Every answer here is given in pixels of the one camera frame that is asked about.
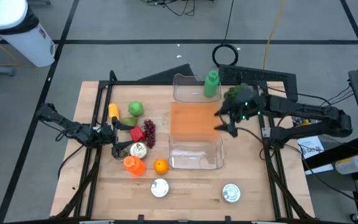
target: white container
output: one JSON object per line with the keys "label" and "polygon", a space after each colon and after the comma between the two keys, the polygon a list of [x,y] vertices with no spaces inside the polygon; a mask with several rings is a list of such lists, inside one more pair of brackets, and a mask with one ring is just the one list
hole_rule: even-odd
{"label": "white container", "polygon": [[55,44],[26,0],[0,0],[0,36],[37,67],[55,61]]}
{"label": "white container", "polygon": [[358,156],[337,161],[335,163],[335,169],[340,174],[352,174],[358,172]]}

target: metal can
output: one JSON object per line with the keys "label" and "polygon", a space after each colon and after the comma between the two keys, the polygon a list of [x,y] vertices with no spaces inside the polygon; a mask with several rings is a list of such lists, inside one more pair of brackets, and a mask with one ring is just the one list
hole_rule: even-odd
{"label": "metal can", "polygon": [[222,190],[223,198],[230,203],[234,203],[240,199],[241,192],[236,184],[226,184]]}
{"label": "metal can", "polygon": [[152,193],[156,197],[164,197],[169,191],[168,182],[164,179],[156,179],[152,183]]}
{"label": "metal can", "polygon": [[143,144],[141,142],[135,142],[131,146],[130,154],[131,154],[131,156],[137,156],[140,159],[143,159],[147,154],[147,147],[145,144]]}

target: tangerine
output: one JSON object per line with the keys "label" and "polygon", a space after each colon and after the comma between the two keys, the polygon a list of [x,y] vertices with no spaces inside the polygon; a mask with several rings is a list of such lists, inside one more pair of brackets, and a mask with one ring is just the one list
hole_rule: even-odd
{"label": "tangerine", "polygon": [[169,164],[165,159],[157,159],[154,162],[154,170],[158,174],[165,174],[169,170]]}

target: wooden tabletop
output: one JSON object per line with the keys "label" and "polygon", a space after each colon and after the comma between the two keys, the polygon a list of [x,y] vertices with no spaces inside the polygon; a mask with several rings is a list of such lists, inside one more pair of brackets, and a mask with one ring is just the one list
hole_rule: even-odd
{"label": "wooden tabletop", "polygon": [[[283,90],[281,82],[268,85]],[[82,83],[74,121],[91,122],[97,87],[98,82]],[[154,160],[167,158],[169,153],[170,108],[174,102],[172,91],[172,86],[113,86],[111,102],[119,106],[122,118],[129,115],[127,108],[130,102],[143,102],[145,113],[139,121],[149,118],[156,124],[156,145],[144,159],[145,174],[136,178],[124,170],[122,162],[112,157],[111,146],[103,147],[92,218],[136,220],[138,215],[143,214],[146,220],[224,220],[226,215],[231,216],[232,220],[274,220],[266,163],[259,158],[262,145],[246,132],[239,131],[237,138],[221,133],[224,148],[224,166],[221,169],[171,169],[163,176],[155,173]],[[276,91],[270,91],[270,94],[285,96]],[[291,125],[290,117],[285,118],[281,124],[288,128]],[[243,121],[238,126],[260,136],[257,117]],[[120,133],[119,137],[120,141],[131,138],[127,133]],[[288,143],[298,148],[295,140]],[[79,146],[76,141],[69,140],[65,157]],[[314,216],[300,154],[290,148],[284,148],[281,152],[288,189],[305,211]],[[60,212],[78,188],[84,157],[85,150],[63,167],[51,215]],[[164,198],[156,198],[150,191],[152,181],[156,178],[164,178],[170,185],[169,193]],[[228,183],[236,184],[241,190],[241,198],[237,203],[227,203],[222,197],[222,188]],[[281,214],[285,217],[278,187],[277,192]],[[81,214],[85,214],[87,200],[88,191],[84,195]]]}

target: white trash can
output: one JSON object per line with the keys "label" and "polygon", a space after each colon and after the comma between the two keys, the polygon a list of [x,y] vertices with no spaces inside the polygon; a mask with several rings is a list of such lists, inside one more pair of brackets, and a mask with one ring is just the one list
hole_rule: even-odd
{"label": "white trash can", "polygon": [[37,67],[55,61],[56,46],[26,0],[0,0],[0,36]]}

